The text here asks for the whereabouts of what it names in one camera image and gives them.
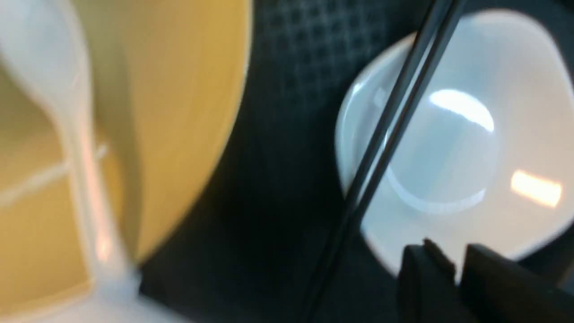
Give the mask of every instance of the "black mesh surface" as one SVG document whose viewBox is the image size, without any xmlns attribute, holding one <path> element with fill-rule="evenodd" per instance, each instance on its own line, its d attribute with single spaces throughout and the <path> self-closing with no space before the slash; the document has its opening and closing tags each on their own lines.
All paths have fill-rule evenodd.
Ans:
<svg viewBox="0 0 574 323">
<path fill-rule="evenodd" d="M 574 71 L 569 0 L 469 0 L 540 20 Z M 333 132 L 353 79 L 419 26 L 427 0 L 255 1 L 245 96 L 222 160 L 176 234 L 144 266 L 142 291 L 204 322 L 295 322 L 343 205 Z M 557 279 L 574 230 L 524 263 Z M 394 322 L 395 281 L 357 239 L 320 322 Z"/>
</svg>

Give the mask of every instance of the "black surface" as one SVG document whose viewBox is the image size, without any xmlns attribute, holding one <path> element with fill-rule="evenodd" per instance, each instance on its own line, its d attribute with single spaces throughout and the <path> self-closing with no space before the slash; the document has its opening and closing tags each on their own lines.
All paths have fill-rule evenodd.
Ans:
<svg viewBox="0 0 574 323">
<path fill-rule="evenodd" d="M 574 14 L 560 0 L 470 0 L 541 21 L 574 71 Z M 423 0 L 255 1 L 250 71 L 236 126 L 202 198 L 143 267 L 144 294 L 209 322 L 294 322 L 340 215 L 333 132 L 358 72 L 420 25 Z M 574 229 L 523 264 L 557 279 Z M 356 239 L 320 322 L 394 322 L 395 281 Z"/>
<path fill-rule="evenodd" d="M 484 245 L 467 247 L 460 297 L 481 322 L 573 322 L 574 297 Z"/>
</svg>

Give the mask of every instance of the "white ceramic bowl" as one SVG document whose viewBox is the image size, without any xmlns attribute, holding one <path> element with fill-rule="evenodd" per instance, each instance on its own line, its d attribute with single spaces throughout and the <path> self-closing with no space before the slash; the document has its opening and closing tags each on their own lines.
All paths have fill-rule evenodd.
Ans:
<svg viewBox="0 0 574 323">
<path fill-rule="evenodd" d="M 335 136 L 345 190 L 413 39 L 376 58 L 345 97 Z M 459 269 L 468 243 L 518 259 L 571 224 L 573 165 L 574 95 L 551 36 L 512 11 L 465 17 L 379 185 L 362 232 L 395 275 L 404 246 L 426 237 Z"/>
</svg>

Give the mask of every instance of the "yellow bowl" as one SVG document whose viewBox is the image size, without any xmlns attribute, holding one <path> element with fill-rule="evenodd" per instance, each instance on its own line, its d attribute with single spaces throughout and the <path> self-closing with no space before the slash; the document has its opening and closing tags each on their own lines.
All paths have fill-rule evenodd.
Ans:
<svg viewBox="0 0 574 323">
<path fill-rule="evenodd" d="M 231 132 L 251 0 L 74 3 L 108 192 L 140 262 L 198 198 Z M 0 316 L 89 289 L 66 176 L 51 124 L 0 69 Z"/>
</svg>

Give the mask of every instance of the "black chopstick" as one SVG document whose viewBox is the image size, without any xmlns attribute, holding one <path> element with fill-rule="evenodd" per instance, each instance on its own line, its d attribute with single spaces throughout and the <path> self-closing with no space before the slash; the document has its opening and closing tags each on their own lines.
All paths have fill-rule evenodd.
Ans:
<svg viewBox="0 0 574 323">
<path fill-rule="evenodd" d="M 456 25 L 460 20 L 466 0 L 436 0 L 426 13 L 423 25 L 415 38 L 413 48 L 410 50 L 405 64 L 401 69 L 397 82 L 389 97 L 387 105 L 379 119 L 373 136 L 361 160 L 355 179 L 347 193 L 343 216 L 339 219 L 332 230 L 321 258 L 309 283 L 305 294 L 302 322 L 311 322 L 315 312 L 324 296 L 327 287 L 338 269 L 342 256 L 352 238 L 358 233 L 366 209 L 383 177 L 392 155 L 398 147 L 399 141 L 418 105 L 424 90 L 430 82 L 436 67 L 440 62 Z M 396 126 L 394 127 L 383 154 L 379 158 L 373 175 L 371 176 L 364 193 L 357 203 L 360 191 L 366 180 L 367 174 L 385 138 L 393 116 L 396 114 L 400 103 L 413 79 L 422 57 L 428 48 L 433 34 L 436 33 L 435 41 L 429 51 L 421 72 L 410 92 L 408 100 L 402 109 Z"/>
</svg>

